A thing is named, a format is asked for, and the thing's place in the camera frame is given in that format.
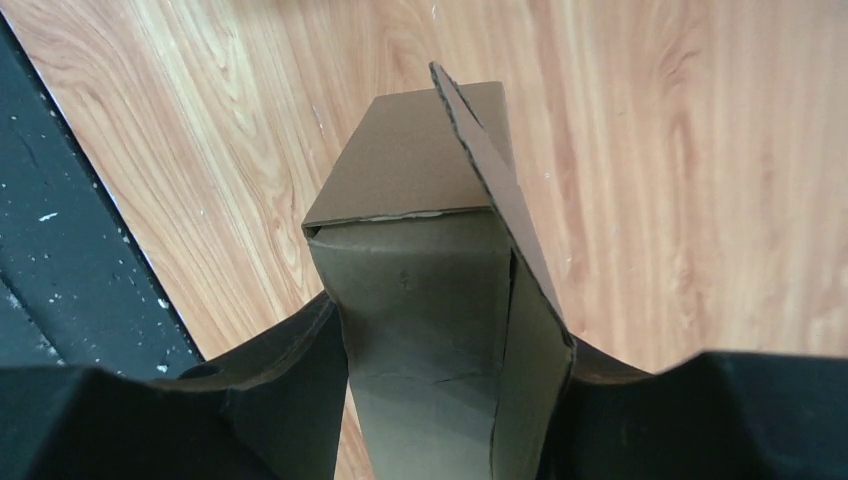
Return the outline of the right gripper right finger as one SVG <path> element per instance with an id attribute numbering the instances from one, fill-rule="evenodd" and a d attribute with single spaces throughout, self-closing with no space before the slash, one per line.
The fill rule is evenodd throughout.
<path id="1" fill-rule="evenodd" d="M 657 374 L 577 342 L 541 479 L 843 479 L 847 363 L 704 351 Z"/>

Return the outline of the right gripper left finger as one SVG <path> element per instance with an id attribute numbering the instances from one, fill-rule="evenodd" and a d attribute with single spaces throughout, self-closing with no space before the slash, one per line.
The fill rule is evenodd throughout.
<path id="1" fill-rule="evenodd" d="M 326 293 L 176 379 L 1 372 L 5 479 L 330 479 L 348 380 Z"/>

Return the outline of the brown cardboard box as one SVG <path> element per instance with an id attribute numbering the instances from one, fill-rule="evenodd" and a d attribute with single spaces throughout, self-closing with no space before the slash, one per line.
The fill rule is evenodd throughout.
<path id="1" fill-rule="evenodd" d="M 576 353 L 514 172 L 504 87 L 375 98 L 302 228 L 379 479 L 536 479 Z"/>

